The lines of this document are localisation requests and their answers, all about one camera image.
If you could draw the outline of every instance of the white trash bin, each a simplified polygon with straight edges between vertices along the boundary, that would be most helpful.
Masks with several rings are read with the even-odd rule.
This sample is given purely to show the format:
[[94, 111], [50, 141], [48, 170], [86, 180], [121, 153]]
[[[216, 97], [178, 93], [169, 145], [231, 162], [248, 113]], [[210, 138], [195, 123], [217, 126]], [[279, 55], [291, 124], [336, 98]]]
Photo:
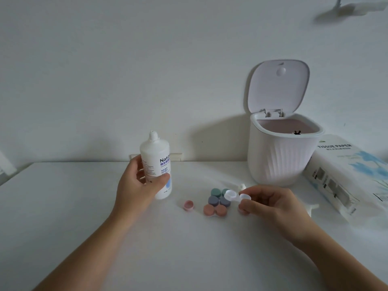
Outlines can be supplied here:
[[324, 129], [294, 113], [306, 92], [310, 70], [298, 60], [270, 60], [254, 71], [248, 108], [248, 166], [256, 182], [293, 184], [312, 156]]

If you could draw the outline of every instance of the tissue paper package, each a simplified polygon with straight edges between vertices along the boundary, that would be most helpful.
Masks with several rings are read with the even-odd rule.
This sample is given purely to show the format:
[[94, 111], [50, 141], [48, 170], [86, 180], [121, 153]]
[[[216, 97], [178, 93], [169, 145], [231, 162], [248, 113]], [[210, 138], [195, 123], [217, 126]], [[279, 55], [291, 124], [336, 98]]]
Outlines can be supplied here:
[[318, 142], [304, 176], [354, 226], [388, 228], [388, 164], [339, 136]]

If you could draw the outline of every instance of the forearm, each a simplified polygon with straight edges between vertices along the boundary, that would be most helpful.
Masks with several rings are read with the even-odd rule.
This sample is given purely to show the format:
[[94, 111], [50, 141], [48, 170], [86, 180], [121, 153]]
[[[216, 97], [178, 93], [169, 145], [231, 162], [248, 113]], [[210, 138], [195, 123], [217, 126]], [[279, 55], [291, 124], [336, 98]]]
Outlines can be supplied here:
[[310, 257], [331, 290], [388, 290], [384, 282], [321, 229], [297, 247]]
[[128, 223], [110, 216], [34, 291], [94, 291], [102, 285], [127, 233]]

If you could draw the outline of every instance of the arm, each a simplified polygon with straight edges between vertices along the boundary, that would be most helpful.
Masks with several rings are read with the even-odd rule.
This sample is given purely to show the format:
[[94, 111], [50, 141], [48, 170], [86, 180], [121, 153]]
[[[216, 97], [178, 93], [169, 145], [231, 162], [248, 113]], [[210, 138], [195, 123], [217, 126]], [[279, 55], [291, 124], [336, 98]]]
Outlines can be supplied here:
[[119, 181], [107, 220], [33, 291], [94, 291], [101, 287], [129, 228], [170, 178], [165, 174], [145, 185], [142, 168], [140, 156], [133, 158]]
[[240, 209], [274, 225], [294, 246], [307, 254], [332, 290], [388, 291], [388, 286], [326, 234], [306, 212], [291, 190], [254, 186], [241, 193]]

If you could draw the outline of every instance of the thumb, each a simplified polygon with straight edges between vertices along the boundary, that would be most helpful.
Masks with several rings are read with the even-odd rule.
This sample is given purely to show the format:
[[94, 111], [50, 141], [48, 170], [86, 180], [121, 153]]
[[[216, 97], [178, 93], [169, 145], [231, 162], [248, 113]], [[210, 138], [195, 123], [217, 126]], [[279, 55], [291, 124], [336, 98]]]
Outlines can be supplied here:
[[158, 176], [152, 180], [152, 183], [147, 184], [148, 190], [156, 195], [168, 182], [170, 174], [165, 173], [164, 175]]
[[275, 211], [273, 207], [248, 199], [241, 200], [239, 208], [262, 218], [270, 218]]

